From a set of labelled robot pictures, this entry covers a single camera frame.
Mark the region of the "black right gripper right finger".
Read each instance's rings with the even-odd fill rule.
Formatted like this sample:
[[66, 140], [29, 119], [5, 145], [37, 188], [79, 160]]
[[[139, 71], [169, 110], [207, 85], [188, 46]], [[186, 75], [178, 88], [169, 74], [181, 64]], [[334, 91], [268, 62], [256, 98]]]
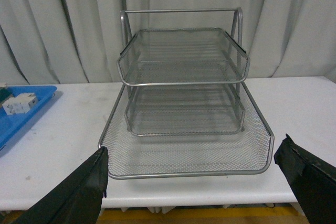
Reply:
[[335, 167], [287, 134], [274, 154], [309, 223], [335, 223]]

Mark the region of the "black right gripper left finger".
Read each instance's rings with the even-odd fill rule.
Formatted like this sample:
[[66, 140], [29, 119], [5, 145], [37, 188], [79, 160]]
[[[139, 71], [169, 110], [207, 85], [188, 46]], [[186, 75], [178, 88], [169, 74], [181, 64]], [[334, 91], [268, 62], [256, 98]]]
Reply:
[[99, 148], [16, 223], [96, 223], [107, 196], [108, 150]]

